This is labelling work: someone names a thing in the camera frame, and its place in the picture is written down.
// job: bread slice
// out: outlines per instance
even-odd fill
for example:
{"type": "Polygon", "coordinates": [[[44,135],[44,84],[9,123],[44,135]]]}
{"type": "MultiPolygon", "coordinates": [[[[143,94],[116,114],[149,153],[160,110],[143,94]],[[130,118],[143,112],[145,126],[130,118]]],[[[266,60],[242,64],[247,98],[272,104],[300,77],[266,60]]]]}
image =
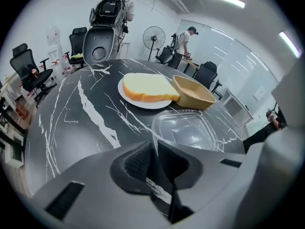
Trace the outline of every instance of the bread slice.
{"type": "Polygon", "coordinates": [[[164,75],[129,73],[123,77],[123,92],[133,101],[157,102],[178,101],[180,94],[164,75]]]}

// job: black hair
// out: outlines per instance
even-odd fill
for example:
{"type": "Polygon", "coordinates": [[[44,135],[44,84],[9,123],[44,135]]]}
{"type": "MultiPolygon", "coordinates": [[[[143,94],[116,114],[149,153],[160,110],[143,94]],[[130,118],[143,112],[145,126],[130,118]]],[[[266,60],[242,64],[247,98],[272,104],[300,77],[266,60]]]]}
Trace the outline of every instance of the black hair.
{"type": "Polygon", "coordinates": [[[197,33],[197,29],[194,26],[191,26],[190,28],[187,29],[188,31],[194,31],[195,34],[197,33]]]}

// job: wooden floor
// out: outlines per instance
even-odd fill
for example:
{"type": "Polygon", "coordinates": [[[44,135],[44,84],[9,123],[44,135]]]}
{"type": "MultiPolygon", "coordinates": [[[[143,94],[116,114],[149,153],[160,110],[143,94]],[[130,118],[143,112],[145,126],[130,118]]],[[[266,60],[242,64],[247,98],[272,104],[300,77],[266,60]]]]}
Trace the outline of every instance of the wooden floor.
{"type": "MultiPolygon", "coordinates": [[[[26,101],[24,100],[24,105],[26,106],[26,109],[30,112],[28,118],[24,121],[22,120],[15,111],[10,112],[10,116],[24,129],[28,129],[32,120],[32,117],[36,113],[36,107],[35,104],[28,105],[26,104],[26,101]]],[[[10,125],[10,128],[13,128],[17,133],[19,133],[12,125],[10,125]]],[[[10,184],[12,187],[22,193],[23,195],[27,197],[32,197],[33,194],[31,194],[27,188],[27,183],[25,180],[25,166],[22,166],[20,168],[14,168],[12,166],[9,166],[5,164],[5,156],[4,156],[4,150],[0,153],[0,163],[3,168],[3,170],[6,172],[7,178],[10,181],[10,184]]]]}

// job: standing fan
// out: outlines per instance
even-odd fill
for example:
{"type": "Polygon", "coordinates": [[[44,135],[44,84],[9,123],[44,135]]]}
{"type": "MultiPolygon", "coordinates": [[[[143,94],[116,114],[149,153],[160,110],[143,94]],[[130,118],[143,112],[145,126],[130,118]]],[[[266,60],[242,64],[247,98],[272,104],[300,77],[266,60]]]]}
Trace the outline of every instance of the standing fan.
{"type": "Polygon", "coordinates": [[[148,61],[151,59],[152,50],[157,50],[163,47],[165,43],[165,33],[157,26],[148,28],[143,35],[144,45],[151,50],[148,61]]]}

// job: fan grille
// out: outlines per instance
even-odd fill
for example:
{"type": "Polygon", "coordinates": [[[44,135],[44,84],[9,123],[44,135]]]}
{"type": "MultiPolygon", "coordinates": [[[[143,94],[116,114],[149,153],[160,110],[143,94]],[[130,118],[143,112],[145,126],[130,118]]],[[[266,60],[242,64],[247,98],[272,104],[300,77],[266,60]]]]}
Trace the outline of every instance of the fan grille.
{"type": "Polygon", "coordinates": [[[144,35],[143,35],[143,42],[144,42],[144,45],[150,50],[157,50],[158,48],[161,48],[163,47],[163,45],[165,44],[165,33],[164,31],[158,27],[158,26],[152,26],[152,27],[149,27],[145,32],[144,32],[144,35]],[[152,40],[152,37],[156,37],[156,41],[154,41],[154,44],[153,44],[153,40],[152,40]]]}

